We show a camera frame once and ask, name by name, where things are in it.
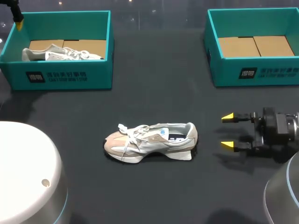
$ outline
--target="sneaker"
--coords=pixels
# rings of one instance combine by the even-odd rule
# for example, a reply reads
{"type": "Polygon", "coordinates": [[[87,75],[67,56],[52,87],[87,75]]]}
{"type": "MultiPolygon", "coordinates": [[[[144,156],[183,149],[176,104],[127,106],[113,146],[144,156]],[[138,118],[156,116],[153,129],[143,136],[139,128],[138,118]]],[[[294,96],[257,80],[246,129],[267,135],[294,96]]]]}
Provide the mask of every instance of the sneaker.
{"type": "Polygon", "coordinates": [[[103,60],[101,56],[90,54],[88,51],[77,51],[71,48],[61,48],[51,44],[45,50],[30,50],[28,48],[22,51],[22,61],[57,61],[57,60],[103,60]]]}
{"type": "Polygon", "coordinates": [[[113,158],[129,163],[138,163],[152,152],[175,160],[191,160],[191,150],[198,139],[192,123],[140,125],[133,129],[119,124],[118,128],[103,141],[103,146],[113,158]]]}
{"type": "Polygon", "coordinates": [[[45,55],[46,61],[61,61],[61,60],[103,60],[101,56],[90,54],[88,51],[68,50],[65,54],[47,51],[45,55]]]}
{"type": "Polygon", "coordinates": [[[65,54],[66,50],[55,44],[51,44],[45,50],[30,50],[28,48],[25,48],[22,51],[22,61],[44,61],[46,60],[46,52],[65,54]]]}

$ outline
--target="yellow object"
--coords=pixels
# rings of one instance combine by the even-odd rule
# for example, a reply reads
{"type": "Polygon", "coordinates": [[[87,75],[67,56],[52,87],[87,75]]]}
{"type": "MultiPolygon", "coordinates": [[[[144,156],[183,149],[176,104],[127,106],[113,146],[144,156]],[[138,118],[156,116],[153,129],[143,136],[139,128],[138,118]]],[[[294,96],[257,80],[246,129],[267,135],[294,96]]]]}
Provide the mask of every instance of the yellow object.
{"type": "Polygon", "coordinates": [[[232,118],[234,118],[234,113],[226,115],[225,117],[221,118],[221,120],[223,120],[223,119],[232,119],[232,118]]]}
{"type": "Polygon", "coordinates": [[[226,146],[227,149],[233,151],[234,150],[234,142],[233,141],[222,141],[223,145],[226,146]]]}
{"type": "Polygon", "coordinates": [[[17,26],[17,30],[20,31],[23,27],[23,23],[24,23],[24,20],[22,20],[21,22],[16,22],[15,25],[17,26]]]}

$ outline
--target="dark gray table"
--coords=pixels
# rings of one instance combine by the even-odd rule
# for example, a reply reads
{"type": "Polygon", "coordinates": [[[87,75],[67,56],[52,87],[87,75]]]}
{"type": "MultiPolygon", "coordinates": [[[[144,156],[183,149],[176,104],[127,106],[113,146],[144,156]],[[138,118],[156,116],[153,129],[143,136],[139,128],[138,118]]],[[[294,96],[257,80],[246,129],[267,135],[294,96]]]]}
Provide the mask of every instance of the dark gray table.
{"type": "MultiPolygon", "coordinates": [[[[267,158],[241,163],[238,155],[225,151],[221,140],[252,134],[253,127],[223,125],[221,117],[231,112],[261,112],[264,106],[280,112],[299,111],[298,87],[216,89],[202,43],[205,11],[213,5],[157,0],[152,1],[159,4],[154,9],[145,0],[133,1],[136,5],[131,11],[125,7],[122,11],[121,5],[112,7],[113,2],[126,6],[127,1],[120,0],[103,1],[107,3],[103,7],[92,7],[98,4],[95,0],[84,5],[63,2],[68,10],[114,9],[112,90],[10,93],[1,75],[0,119],[33,125],[55,142],[69,179],[71,224],[266,224],[263,189],[281,165],[267,158]],[[130,165],[103,154],[102,140],[117,131],[119,123],[135,127],[189,121],[200,134],[193,161],[152,156],[130,165]]],[[[248,4],[268,6],[261,2],[248,4]]],[[[50,10],[60,6],[54,1],[47,4],[50,10]]],[[[234,4],[219,7],[247,7],[234,4]]],[[[30,11],[25,2],[21,5],[30,11]]]]}

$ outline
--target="teal shoe box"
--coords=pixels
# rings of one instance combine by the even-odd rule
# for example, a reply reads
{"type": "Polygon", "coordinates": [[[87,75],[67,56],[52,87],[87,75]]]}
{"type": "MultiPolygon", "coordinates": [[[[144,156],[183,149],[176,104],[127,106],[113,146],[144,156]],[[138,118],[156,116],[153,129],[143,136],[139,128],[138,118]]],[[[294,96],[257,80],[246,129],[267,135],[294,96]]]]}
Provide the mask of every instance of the teal shoe box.
{"type": "Polygon", "coordinates": [[[13,90],[79,90],[112,87],[114,36],[110,11],[23,13],[0,56],[13,90]],[[106,40],[104,60],[21,61],[32,40],[106,40]]]}
{"type": "Polygon", "coordinates": [[[210,9],[204,45],[216,87],[299,84],[297,8],[210,9]],[[282,44],[272,41],[282,38],[282,44]],[[239,47],[231,40],[246,42],[239,47]],[[226,56],[226,47],[241,56],[226,56]],[[284,47],[287,53],[276,54],[284,47]]]}

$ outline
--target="shoe sole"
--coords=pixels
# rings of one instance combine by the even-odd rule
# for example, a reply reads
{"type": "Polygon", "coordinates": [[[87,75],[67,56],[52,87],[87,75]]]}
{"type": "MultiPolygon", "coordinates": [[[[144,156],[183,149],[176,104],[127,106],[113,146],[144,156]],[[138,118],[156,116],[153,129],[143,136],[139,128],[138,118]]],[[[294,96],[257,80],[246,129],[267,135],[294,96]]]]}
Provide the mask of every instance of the shoe sole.
{"type": "MultiPolygon", "coordinates": [[[[104,145],[105,145],[106,141],[107,141],[106,139],[103,140],[103,148],[104,148],[104,145]]],[[[174,151],[170,151],[170,152],[165,152],[165,153],[162,153],[162,154],[166,155],[168,158],[173,159],[173,160],[189,161],[189,160],[192,160],[195,157],[195,155],[197,153],[197,145],[198,145],[198,141],[196,142],[194,148],[189,150],[189,151],[177,152],[177,153],[175,153],[174,151]]],[[[146,155],[140,155],[140,156],[136,156],[136,157],[123,157],[123,158],[121,158],[121,156],[110,154],[109,152],[107,152],[105,150],[105,148],[104,148],[104,151],[107,155],[111,156],[112,158],[117,159],[121,162],[126,162],[126,163],[139,163],[144,157],[149,155],[149,154],[146,154],[146,155]]]]}

